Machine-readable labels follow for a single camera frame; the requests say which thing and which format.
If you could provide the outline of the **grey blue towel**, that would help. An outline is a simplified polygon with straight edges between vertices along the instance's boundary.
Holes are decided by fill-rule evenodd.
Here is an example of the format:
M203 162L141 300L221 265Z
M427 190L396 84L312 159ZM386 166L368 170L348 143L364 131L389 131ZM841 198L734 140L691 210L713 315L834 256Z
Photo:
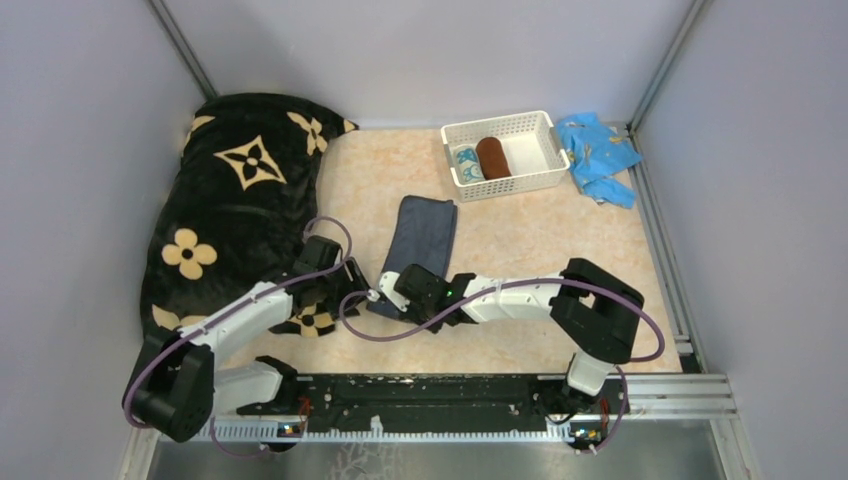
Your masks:
M445 278L457 220L458 208L451 200L405 196L399 206L394 235L381 273L402 273L407 266L418 264Z

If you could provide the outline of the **teal rabbit pattern towel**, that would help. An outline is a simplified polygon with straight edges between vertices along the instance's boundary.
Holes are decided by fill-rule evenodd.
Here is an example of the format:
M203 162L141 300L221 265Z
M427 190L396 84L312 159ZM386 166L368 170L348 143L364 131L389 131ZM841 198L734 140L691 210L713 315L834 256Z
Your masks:
M471 145L462 145L454 152L457 175L463 185L479 183L485 180L479 157Z

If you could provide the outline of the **brown towel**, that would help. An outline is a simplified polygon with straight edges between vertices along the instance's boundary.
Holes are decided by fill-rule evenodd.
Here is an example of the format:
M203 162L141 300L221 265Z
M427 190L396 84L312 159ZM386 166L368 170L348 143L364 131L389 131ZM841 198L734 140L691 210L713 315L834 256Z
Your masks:
M498 138L481 139L475 147L475 152L486 180L502 179L512 175L502 143Z

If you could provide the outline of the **white plastic basket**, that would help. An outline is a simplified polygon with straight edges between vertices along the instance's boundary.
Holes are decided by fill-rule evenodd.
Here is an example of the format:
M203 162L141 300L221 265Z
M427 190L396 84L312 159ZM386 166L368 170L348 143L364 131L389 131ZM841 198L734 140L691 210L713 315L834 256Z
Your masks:
M555 187L571 166L554 123L542 110L448 124L440 129L440 135L462 202ZM462 145L475 148L485 137L501 141L512 175L463 185L457 175L454 152Z

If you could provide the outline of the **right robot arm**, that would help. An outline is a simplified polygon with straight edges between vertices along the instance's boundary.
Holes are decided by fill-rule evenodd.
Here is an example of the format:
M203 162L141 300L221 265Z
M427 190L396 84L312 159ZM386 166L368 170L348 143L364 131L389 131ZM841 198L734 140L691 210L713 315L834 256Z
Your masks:
M544 414L587 413L599 403L607 375L632 358L644 304L637 290L582 258L533 280L462 273L447 281L412 264L383 273L378 290L402 319L418 325L434 317L451 326L503 320L556 324L577 351L560 392L540 395Z

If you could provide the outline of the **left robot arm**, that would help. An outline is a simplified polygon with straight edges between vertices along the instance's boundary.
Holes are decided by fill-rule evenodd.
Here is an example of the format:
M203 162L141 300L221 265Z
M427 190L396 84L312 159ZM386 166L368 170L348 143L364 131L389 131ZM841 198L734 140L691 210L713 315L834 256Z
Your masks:
M270 356L236 368L224 363L269 329L315 305L339 306L346 294L367 286L337 242L308 238L293 274L281 282L260 281L195 325L150 329L122 398L126 420L185 442L222 414L292 411L300 399L293 367Z

